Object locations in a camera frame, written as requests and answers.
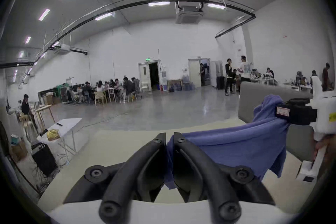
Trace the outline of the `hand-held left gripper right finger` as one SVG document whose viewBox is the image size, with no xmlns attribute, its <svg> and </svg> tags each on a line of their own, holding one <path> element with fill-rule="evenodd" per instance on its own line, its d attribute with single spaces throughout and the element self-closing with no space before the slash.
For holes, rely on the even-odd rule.
<svg viewBox="0 0 336 224">
<path fill-rule="evenodd" d="M 242 217 L 240 201 L 275 206 L 250 167 L 215 163 L 179 132 L 173 135 L 173 178 L 185 202 L 209 201 L 214 223 L 236 223 Z"/>
</svg>

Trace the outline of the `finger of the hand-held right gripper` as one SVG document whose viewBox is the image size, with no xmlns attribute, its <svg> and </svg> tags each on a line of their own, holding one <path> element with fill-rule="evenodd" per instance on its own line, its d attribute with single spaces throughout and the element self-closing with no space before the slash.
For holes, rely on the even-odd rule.
<svg viewBox="0 0 336 224">
<path fill-rule="evenodd" d="M 306 98 L 292 98 L 279 103 L 275 107 L 275 117 L 288 121 L 291 124 L 303 125 L 300 119 L 305 116 Z"/>
</svg>

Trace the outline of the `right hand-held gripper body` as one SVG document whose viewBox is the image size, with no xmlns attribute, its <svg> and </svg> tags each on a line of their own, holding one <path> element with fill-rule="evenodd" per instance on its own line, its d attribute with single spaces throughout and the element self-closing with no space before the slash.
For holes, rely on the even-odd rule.
<svg viewBox="0 0 336 224">
<path fill-rule="evenodd" d="M 316 120 L 310 123 L 313 128 L 313 140 L 318 144 L 328 135 L 336 132 L 336 97 L 335 91 L 323 92 L 322 83 L 317 76 L 312 76 L 313 98 L 306 106 L 317 110 Z M 325 159 L 327 145 L 316 150 L 313 161 L 302 161 L 296 179 L 304 182 L 316 182 L 320 167 Z"/>
</svg>

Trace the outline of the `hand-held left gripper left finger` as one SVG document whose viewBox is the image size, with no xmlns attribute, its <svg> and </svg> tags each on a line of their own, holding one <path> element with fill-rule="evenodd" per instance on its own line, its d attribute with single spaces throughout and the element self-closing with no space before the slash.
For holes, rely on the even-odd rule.
<svg viewBox="0 0 336 224">
<path fill-rule="evenodd" d="M 124 163 L 88 167 L 63 204 L 101 200 L 98 214 L 104 223 L 125 223 L 132 199 L 154 202 L 165 171 L 166 133 L 159 133 Z"/>
</svg>

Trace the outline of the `person's right hand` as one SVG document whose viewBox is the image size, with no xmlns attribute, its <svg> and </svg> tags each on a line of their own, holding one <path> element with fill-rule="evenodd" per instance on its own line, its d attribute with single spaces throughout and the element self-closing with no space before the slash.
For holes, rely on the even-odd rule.
<svg viewBox="0 0 336 224">
<path fill-rule="evenodd" d="M 326 135 L 320 141 L 315 142 L 313 160 L 316 159 L 318 151 L 324 147 L 325 147 L 325 155 L 324 155 L 323 162 L 326 165 L 330 165 L 334 163 L 335 156 L 336 156 L 335 134 Z"/>
</svg>

